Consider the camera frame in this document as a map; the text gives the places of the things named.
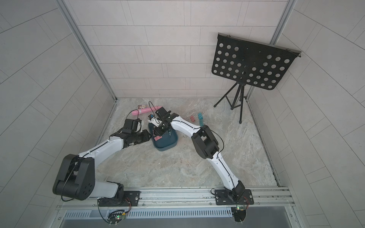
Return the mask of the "pink plastic tube case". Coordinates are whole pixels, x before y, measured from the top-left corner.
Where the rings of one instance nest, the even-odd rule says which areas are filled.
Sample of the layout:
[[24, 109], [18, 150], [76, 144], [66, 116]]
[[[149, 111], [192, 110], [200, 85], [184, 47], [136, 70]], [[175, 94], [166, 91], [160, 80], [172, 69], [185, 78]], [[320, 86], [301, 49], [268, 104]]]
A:
[[137, 109], [137, 110], [132, 111], [132, 115], [137, 116], [137, 115], [149, 113], [152, 111], [155, 112], [160, 108], [161, 108], [161, 106], [152, 106], [152, 107], [147, 107], [147, 108], [143, 108], [143, 109]]

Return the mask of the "black perforated music stand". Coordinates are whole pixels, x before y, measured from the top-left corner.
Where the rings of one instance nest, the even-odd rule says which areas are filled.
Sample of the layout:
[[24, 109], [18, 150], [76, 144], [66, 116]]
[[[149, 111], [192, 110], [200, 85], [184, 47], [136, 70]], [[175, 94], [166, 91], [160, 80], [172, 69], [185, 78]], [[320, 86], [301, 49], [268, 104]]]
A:
[[273, 90], [301, 51], [219, 33], [211, 73], [234, 81], [231, 109], [243, 108], [245, 86]]

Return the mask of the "colourful printed card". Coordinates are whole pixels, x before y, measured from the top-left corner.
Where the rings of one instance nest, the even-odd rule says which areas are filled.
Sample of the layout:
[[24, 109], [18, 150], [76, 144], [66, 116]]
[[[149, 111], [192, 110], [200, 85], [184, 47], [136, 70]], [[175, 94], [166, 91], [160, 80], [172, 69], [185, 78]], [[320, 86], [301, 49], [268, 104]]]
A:
[[148, 108], [148, 104], [139, 104], [137, 106], [137, 109], [145, 109], [145, 108]]

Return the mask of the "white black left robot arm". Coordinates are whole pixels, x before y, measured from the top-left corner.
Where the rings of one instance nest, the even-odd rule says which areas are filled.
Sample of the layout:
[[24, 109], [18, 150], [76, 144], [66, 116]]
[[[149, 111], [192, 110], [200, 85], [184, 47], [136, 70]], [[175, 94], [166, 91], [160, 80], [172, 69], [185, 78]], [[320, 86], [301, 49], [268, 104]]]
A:
[[65, 156], [52, 188], [53, 193], [76, 200], [103, 198], [116, 204], [123, 203], [123, 185], [97, 181], [96, 169], [104, 160], [122, 149], [148, 142], [150, 139], [151, 135], [147, 130], [138, 133], [118, 131], [86, 152]]

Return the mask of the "aluminium rail frame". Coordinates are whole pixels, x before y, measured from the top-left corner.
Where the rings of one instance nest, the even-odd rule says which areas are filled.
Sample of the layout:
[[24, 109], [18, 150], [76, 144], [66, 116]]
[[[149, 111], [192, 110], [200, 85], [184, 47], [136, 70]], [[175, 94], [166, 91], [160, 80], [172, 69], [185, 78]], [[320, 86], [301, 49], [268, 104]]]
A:
[[[275, 207], [275, 206], [295, 206], [294, 198], [287, 187], [248, 187], [251, 190], [249, 197], [242, 199], [242, 202], [233, 205], [220, 205], [220, 208], [230, 208], [234, 206], [244, 207], [247, 199], [249, 207]], [[136, 209], [161, 209], [161, 208], [214, 208], [217, 198], [213, 195], [214, 190], [221, 191], [217, 187], [185, 187], [185, 188], [125, 188], [126, 191], [140, 191], [138, 203], [132, 206]], [[90, 198], [83, 201], [72, 200], [70, 202], [60, 202], [57, 209], [62, 210], [114, 210], [128, 209], [127, 206], [99, 207], [97, 199]]]

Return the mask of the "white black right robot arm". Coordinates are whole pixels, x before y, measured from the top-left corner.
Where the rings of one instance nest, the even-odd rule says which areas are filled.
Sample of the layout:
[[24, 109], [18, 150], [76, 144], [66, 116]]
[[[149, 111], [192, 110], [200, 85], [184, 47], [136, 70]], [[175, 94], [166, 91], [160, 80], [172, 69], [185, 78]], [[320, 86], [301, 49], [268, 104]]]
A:
[[198, 155], [206, 159], [213, 166], [228, 193], [236, 201], [243, 196], [245, 186], [225, 162], [218, 146], [219, 143], [207, 125], [197, 126], [185, 121], [179, 116], [174, 119], [170, 117], [166, 119], [152, 117], [149, 123], [155, 126], [154, 129], [160, 135], [164, 134], [167, 130], [173, 129], [189, 136]]

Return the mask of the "teal plastic storage box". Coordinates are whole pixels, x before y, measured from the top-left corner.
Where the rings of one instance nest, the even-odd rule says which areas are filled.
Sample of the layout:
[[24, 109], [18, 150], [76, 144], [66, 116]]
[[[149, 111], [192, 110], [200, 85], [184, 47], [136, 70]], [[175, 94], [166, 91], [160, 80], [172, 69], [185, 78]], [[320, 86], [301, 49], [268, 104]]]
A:
[[177, 145], [178, 135], [174, 129], [166, 131], [159, 139], [158, 135], [154, 133], [154, 125], [148, 124], [148, 131], [152, 136], [152, 143], [154, 147], [159, 151], [169, 150]]

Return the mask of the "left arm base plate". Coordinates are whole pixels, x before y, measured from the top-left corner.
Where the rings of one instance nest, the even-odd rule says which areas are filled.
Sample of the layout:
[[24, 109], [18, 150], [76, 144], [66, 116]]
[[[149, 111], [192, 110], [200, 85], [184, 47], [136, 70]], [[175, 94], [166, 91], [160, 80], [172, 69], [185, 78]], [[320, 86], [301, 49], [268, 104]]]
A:
[[140, 191], [119, 191], [113, 198], [100, 198], [100, 207], [129, 207], [137, 206], [140, 199]]

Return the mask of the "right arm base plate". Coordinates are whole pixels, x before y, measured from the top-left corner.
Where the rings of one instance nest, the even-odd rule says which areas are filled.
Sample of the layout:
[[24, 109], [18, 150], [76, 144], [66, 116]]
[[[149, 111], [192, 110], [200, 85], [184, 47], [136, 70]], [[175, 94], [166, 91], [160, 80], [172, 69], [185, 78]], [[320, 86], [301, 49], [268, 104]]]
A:
[[211, 194], [214, 195], [217, 205], [253, 205], [254, 199], [252, 191], [249, 189], [229, 191], [227, 189], [211, 189]]

